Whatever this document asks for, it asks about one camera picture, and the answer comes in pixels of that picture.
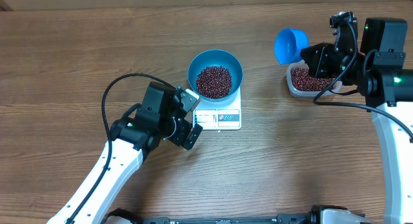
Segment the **digital kitchen scale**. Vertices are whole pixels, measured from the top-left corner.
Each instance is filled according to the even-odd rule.
[[[239,130],[241,128],[241,89],[220,102],[201,98],[192,113],[193,124],[200,124],[203,130]]]

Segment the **red bean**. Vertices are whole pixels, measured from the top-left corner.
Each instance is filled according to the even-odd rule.
[[[333,79],[316,79],[308,75],[307,68],[293,68],[291,70],[291,80],[293,86],[305,92],[321,91],[326,88]]]
[[[227,96],[232,88],[230,71],[222,66],[207,66],[196,79],[197,91],[207,98]]]

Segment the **blue bowl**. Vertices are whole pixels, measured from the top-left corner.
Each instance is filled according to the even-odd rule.
[[[222,66],[230,71],[232,78],[232,88],[230,93],[226,97],[219,99],[212,99],[202,96],[196,89],[196,79],[199,73],[204,70],[207,66]],[[188,82],[192,90],[198,94],[202,99],[211,102],[220,102],[228,99],[232,94],[234,94],[243,81],[244,73],[241,63],[238,59],[231,53],[224,50],[207,50],[200,53],[198,56],[192,60],[188,68]]]
[[[285,28],[278,33],[274,53],[280,65],[302,60],[301,50],[309,46],[308,37],[302,30]]]

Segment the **black cable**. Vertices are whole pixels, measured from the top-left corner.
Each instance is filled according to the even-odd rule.
[[[141,73],[132,73],[132,74],[126,74],[123,76],[120,76],[118,78],[116,78],[115,80],[113,80],[109,86],[106,88],[105,93],[103,93],[103,97],[102,97],[102,104],[101,104],[101,108],[102,108],[102,118],[103,118],[103,124],[105,125],[105,130],[106,130],[106,136],[108,137],[108,156],[107,156],[107,160],[105,165],[103,166],[102,172],[99,175],[99,177],[97,178],[96,182],[93,184],[92,188],[89,190],[88,194],[85,196],[85,198],[83,199],[82,202],[80,202],[79,206],[76,208],[76,210],[73,212],[73,214],[71,215],[70,218],[68,218],[66,220],[67,224],[71,224],[73,222],[73,220],[75,219],[76,215],[79,213],[79,211],[82,209],[82,207],[85,205],[85,203],[88,201],[88,199],[90,198],[90,196],[93,194],[94,190],[97,188],[97,186],[99,185],[99,183],[101,182],[103,176],[105,175],[105,172],[108,170],[109,167],[109,163],[110,163],[110,158],[112,157],[112,140],[110,139],[110,131],[109,131],[109,125],[108,125],[108,120],[106,119],[106,112],[105,112],[105,103],[106,103],[106,96],[109,93],[110,88],[112,88],[112,86],[114,84],[116,84],[118,81],[120,81],[121,79],[124,78],[128,78],[128,77],[132,77],[132,76],[141,76],[141,77],[147,77],[153,80],[156,80],[158,82],[163,83],[164,85],[167,86],[171,86],[172,88],[174,88],[171,84],[163,81],[162,79],[158,79],[154,76],[150,76],[150,75],[146,75],[146,74],[141,74]]]
[[[370,51],[367,53],[366,57],[364,58],[364,62],[363,62],[363,76],[366,76],[367,61],[368,61],[368,59],[370,58],[370,56],[371,56],[374,52],[379,52],[379,51],[376,50],[376,49],[372,49],[372,50],[370,50]]]
[[[334,106],[341,106],[341,107],[353,107],[353,108],[361,108],[364,110],[368,110],[371,112],[376,112],[378,114],[381,114],[389,119],[391,119],[392,121],[394,121],[395,123],[397,123],[403,130],[406,131],[406,133],[410,136],[410,139],[413,139],[413,132],[405,125],[403,124],[399,119],[397,119],[396,117],[394,117],[393,115],[384,112],[378,108],[372,108],[372,107],[368,107],[366,105],[360,105],[360,104],[354,104],[354,103],[346,103],[346,102],[320,102],[317,101],[318,98],[320,98],[326,91],[331,90],[331,88],[333,87],[333,85],[341,78],[343,77],[343,75],[347,72],[347,70],[349,70],[349,68],[351,68],[351,66],[354,64],[354,61],[356,59],[357,56],[357,52],[358,52],[358,46],[357,46],[357,39],[356,39],[356,34],[354,33],[354,29],[353,26],[346,22],[346,25],[348,25],[348,27],[350,28],[352,35],[353,35],[353,42],[354,42],[354,54],[353,57],[350,61],[350,63],[346,66],[346,68],[342,71],[342,73],[337,76],[337,78],[335,78],[335,80],[333,80],[333,82],[331,82],[331,84],[329,84],[326,88],[324,88],[324,90],[322,90],[319,94],[317,94],[315,96],[315,98],[313,99],[313,103],[316,105],[334,105]],[[372,50],[368,52],[368,54],[366,55],[365,58],[365,63],[367,62],[367,57],[370,56],[372,54]]]
[[[331,92],[332,94],[341,95],[341,96],[348,96],[348,95],[358,93],[357,89],[354,89],[354,90],[351,90],[351,91],[348,91],[348,92],[333,92],[332,90],[329,90],[329,92]]]
[[[132,105],[123,115],[122,118],[128,117],[130,114],[132,114],[135,110],[139,109],[142,104],[136,103],[135,105]]]

